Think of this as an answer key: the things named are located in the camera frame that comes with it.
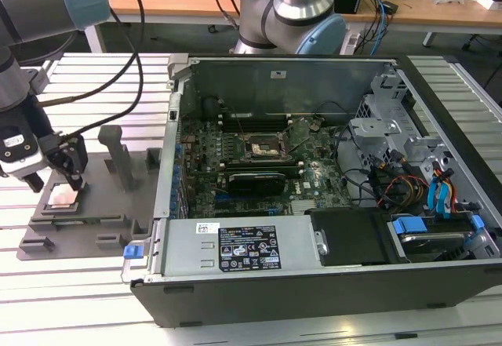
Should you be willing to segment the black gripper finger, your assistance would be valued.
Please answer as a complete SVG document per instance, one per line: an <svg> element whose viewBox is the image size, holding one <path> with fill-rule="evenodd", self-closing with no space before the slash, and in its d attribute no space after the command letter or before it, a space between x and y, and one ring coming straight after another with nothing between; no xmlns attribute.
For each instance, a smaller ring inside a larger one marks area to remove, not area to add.
<svg viewBox="0 0 502 346"><path fill-rule="evenodd" d="M82 135L69 137L53 133L40 138L38 145L48 165L64 176L74 191L84 187L82 174L89 159Z"/></svg>
<svg viewBox="0 0 502 346"><path fill-rule="evenodd" d="M23 181L34 193L41 192L45 185L44 180L39 176L37 172L23 176Z"/></svg>

